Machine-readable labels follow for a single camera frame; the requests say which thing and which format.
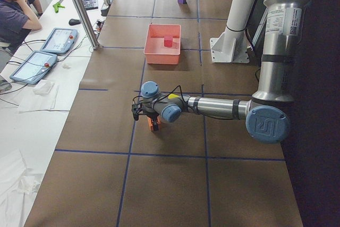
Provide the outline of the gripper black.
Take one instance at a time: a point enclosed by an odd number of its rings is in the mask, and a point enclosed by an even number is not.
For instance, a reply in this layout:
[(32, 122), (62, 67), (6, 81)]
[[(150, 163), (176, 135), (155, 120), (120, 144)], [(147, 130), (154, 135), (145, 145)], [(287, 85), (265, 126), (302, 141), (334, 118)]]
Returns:
[(148, 118), (150, 118), (149, 120), (149, 128), (150, 131), (158, 131), (160, 126), (159, 123), (160, 122), (160, 114), (157, 112), (146, 112), (146, 116)]

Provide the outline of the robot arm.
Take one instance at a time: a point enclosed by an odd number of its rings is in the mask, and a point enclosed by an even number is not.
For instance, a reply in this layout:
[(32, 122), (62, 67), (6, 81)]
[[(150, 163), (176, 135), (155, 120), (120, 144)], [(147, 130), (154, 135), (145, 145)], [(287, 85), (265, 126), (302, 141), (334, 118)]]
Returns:
[[(310, 1), (263, 0), (267, 11), (259, 84), (249, 101), (165, 94), (158, 84), (148, 81), (141, 86), (139, 101), (132, 104), (134, 119), (145, 115), (157, 130), (159, 117), (174, 122), (181, 113), (191, 112), (222, 120), (245, 120), (249, 135), (264, 144), (285, 140), (291, 129), (288, 110), (294, 101), (290, 93), (294, 55)], [(225, 31), (210, 39), (213, 62), (247, 61), (243, 33), (254, 2), (232, 0)]]

